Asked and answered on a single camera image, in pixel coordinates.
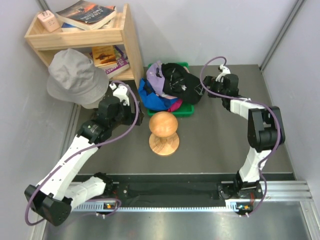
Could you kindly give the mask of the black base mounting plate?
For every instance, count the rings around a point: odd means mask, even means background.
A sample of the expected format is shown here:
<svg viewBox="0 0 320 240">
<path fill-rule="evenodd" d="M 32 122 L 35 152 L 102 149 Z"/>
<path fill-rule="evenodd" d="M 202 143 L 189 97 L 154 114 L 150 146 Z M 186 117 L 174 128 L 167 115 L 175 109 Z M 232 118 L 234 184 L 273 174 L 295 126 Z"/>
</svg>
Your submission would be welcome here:
<svg viewBox="0 0 320 240">
<path fill-rule="evenodd" d="M 124 207 L 218 206 L 238 198 L 234 193 L 236 174 L 107 174 L 103 196 L 117 196 Z M 252 193 L 261 196 L 259 190 Z"/>
</svg>

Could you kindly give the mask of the beige mannequin head stand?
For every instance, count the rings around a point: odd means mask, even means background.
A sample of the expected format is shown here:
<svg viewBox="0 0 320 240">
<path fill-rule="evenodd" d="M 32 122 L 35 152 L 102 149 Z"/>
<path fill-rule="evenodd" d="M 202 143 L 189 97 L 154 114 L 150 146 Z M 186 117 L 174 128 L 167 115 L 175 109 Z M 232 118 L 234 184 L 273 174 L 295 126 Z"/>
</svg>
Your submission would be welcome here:
<svg viewBox="0 0 320 240">
<path fill-rule="evenodd" d="M 92 113 L 90 115 L 90 118 L 93 119 L 97 115 L 97 111 L 99 108 L 99 103 L 104 99 L 105 97 L 102 96 L 98 100 L 96 100 L 93 103 L 90 104 L 82 104 L 81 106 L 87 110 L 92 110 Z"/>
</svg>

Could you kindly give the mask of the blue book under stack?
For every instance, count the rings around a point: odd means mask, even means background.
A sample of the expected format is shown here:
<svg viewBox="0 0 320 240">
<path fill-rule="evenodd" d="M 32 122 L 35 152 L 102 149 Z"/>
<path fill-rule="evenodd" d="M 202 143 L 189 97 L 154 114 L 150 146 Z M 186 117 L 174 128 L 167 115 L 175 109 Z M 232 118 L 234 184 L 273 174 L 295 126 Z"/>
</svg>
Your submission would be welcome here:
<svg viewBox="0 0 320 240">
<path fill-rule="evenodd" d="M 64 23 L 61 25 L 61 30 L 62 30 L 63 32 L 78 32 L 78 31 L 83 31 L 82 28 L 73 26 L 73 25 L 68 24 L 68 23 L 66 23 L 66 22 L 64 22 Z"/>
</svg>

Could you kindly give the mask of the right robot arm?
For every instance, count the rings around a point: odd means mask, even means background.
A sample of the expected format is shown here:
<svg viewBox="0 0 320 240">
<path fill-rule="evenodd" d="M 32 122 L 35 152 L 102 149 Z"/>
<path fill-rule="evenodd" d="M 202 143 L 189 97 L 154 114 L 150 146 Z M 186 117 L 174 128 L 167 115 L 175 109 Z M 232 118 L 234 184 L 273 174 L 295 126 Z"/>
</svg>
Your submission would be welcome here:
<svg viewBox="0 0 320 240">
<path fill-rule="evenodd" d="M 203 84 L 209 90 L 210 98 L 220 98 L 226 110 L 247 120 L 247 141 L 250 148 L 233 181 L 234 194 L 245 198 L 257 190 L 269 155 L 285 141 L 280 108 L 266 106 L 240 95 L 239 78 L 235 74 L 228 73 L 221 80 L 207 75 Z"/>
</svg>

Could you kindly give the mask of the pink power adapter cube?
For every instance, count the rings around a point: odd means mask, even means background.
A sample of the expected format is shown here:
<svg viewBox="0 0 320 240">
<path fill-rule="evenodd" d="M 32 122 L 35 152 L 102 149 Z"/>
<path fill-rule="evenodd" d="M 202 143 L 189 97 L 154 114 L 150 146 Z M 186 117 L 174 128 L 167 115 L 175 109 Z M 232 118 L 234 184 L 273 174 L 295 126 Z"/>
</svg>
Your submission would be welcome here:
<svg viewBox="0 0 320 240">
<path fill-rule="evenodd" d="M 56 16 L 50 11 L 45 10 L 37 15 L 37 19 L 40 21 L 46 31 L 52 33 L 60 28 L 60 23 Z"/>
</svg>

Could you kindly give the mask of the green plastic bin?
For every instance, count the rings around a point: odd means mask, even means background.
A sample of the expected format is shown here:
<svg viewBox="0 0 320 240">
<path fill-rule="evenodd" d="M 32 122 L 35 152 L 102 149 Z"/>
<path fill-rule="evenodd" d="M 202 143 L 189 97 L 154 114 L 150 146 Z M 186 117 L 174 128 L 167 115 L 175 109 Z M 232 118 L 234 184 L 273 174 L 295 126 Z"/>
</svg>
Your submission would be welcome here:
<svg viewBox="0 0 320 240">
<path fill-rule="evenodd" d="M 185 69 L 189 71 L 189 64 L 187 62 L 177 62 Z M 183 102 L 176 111 L 172 112 L 177 118 L 190 117 L 195 112 L 195 108 L 192 104 Z M 147 114 L 152 117 L 157 111 L 147 109 Z"/>
</svg>

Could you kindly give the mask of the blue cap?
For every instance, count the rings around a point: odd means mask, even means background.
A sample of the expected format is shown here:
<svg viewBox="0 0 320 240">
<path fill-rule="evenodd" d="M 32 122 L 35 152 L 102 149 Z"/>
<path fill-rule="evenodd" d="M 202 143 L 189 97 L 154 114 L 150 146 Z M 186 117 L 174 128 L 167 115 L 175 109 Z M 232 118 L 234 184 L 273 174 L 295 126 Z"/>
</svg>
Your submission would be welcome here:
<svg viewBox="0 0 320 240">
<path fill-rule="evenodd" d="M 150 83 L 141 78 L 138 87 L 138 93 L 142 100 L 143 105 L 153 111 L 166 111 L 169 109 L 169 102 L 162 97 L 157 96 Z"/>
</svg>

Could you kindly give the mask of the wooden shelf unit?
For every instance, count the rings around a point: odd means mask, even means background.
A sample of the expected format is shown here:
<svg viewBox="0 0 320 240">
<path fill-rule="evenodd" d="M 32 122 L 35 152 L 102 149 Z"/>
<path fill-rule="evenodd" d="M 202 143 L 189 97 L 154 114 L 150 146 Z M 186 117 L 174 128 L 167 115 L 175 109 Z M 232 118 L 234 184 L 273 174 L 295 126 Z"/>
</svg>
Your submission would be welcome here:
<svg viewBox="0 0 320 240">
<path fill-rule="evenodd" d="M 113 28 L 70 32 L 63 32 L 59 28 L 49 33 L 35 16 L 24 38 L 46 67 L 60 50 L 123 45 L 129 68 L 112 79 L 134 80 L 138 86 L 145 73 L 131 8 L 127 3 L 123 11 L 116 14 Z"/>
</svg>

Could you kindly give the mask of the wooden ball hat stand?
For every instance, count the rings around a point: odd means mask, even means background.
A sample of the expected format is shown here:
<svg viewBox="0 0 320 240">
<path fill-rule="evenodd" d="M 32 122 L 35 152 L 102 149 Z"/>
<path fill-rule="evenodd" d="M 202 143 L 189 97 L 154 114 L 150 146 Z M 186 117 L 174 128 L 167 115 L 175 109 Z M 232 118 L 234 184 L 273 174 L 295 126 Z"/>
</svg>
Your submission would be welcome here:
<svg viewBox="0 0 320 240">
<path fill-rule="evenodd" d="M 177 134 L 178 120 L 171 112 L 155 113 L 150 118 L 149 130 L 151 135 L 148 143 L 155 154 L 167 157 L 176 152 L 180 144 Z"/>
</svg>

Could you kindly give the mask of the orange cover book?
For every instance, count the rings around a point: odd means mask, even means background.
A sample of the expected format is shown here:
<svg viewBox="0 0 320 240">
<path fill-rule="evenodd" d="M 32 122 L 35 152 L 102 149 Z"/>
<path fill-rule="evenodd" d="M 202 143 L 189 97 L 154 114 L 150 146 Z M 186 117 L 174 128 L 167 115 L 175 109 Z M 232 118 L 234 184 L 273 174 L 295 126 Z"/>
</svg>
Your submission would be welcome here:
<svg viewBox="0 0 320 240">
<path fill-rule="evenodd" d="M 92 59 L 96 67 L 109 69 L 118 66 L 113 45 L 93 46 L 91 51 Z"/>
</svg>

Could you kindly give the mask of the grey bucket hat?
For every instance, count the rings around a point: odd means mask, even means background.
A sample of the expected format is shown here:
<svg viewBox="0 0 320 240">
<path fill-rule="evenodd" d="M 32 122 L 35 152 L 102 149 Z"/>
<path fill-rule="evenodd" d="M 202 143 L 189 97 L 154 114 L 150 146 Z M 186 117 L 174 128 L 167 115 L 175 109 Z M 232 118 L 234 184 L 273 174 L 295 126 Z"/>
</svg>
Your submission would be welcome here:
<svg viewBox="0 0 320 240">
<path fill-rule="evenodd" d="M 73 48 L 57 52 L 48 72 L 48 94 L 65 102 L 91 105 L 101 99 L 109 87 L 106 72 Z"/>
</svg>

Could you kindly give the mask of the black baseball cap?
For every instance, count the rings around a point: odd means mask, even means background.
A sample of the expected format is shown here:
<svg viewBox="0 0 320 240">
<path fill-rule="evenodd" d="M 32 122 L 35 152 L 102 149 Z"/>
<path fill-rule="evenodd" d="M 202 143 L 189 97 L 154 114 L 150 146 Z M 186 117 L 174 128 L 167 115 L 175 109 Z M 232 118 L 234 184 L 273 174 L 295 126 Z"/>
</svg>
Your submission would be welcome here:
<svg viewBox="0 0 320 240">
<path fill-rule="evenodd" d="M 177 63 L 162 64 L 161 71 L 164 77 L 163 92 L 165 94 L 177 97 L 191 105 L 196 105 L 201 100 L 204 89 L 197 76 Z"/>
</svg>

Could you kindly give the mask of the lavender baseball cap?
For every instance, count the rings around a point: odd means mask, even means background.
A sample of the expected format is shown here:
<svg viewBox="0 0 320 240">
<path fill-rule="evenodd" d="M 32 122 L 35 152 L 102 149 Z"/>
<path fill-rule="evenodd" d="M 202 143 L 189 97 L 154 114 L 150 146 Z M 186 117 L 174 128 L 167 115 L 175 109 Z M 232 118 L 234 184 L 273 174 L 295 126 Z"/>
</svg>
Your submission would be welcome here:
<svg viewBox="0 0 320 240">
<path fill-rule="evenodd" d="M 147 81 L 152 86 L 156 94 L 162 95 L 165 83 L 165 77 L 162 72 L 162 62 L 157 61 L 153 63 L 146 71 Z"/>
</svg>

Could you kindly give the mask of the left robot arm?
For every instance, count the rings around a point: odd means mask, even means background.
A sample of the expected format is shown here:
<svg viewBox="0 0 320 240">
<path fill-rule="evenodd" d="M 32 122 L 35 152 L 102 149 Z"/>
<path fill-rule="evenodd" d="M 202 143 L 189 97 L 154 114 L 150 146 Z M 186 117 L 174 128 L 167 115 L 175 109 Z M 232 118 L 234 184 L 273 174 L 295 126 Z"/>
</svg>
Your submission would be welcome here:
<svg viewBox="0 0 320 240">
<path fill-rule="evenodd" d="M 25 222 L 31 226 L 29 211 L 32 210 L 53 226 L 60 226 L 79 205 L 101 196 L 109 198 L 114 191 L 112 180 L 98 172 L 77 187 L 70 184 L 83 165 L 103 145 L 113 143 L 125 136 L 111 138 L 120 125 L 130 130 L 142 123 L 144 114 L 139 101 L 134 101 L 134 110 L 129 102 L 117 96 L 109 96 L 99 103 L 95 116 L 85 121 L 76 133 L 71 145 L 53 170 L 37 185 L 28 185 L 24 191 L 28 201 Z"/>
</svg>

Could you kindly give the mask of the dark cover paperback book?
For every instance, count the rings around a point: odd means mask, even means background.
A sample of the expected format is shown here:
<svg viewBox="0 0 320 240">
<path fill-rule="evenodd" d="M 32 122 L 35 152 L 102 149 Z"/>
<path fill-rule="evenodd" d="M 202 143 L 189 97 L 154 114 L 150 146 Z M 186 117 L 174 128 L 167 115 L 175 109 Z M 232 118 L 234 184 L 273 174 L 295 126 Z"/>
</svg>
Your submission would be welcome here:
<svg viewBox="0 0 320 240">
<path fill-rule="evenodd" d="M 86 0 L 56 12 L 57 17 L 64 23 L 82 30 L 96 30 L 106 25 L 116 17 L 114 7 L 106 7 Z"/>
</svg>

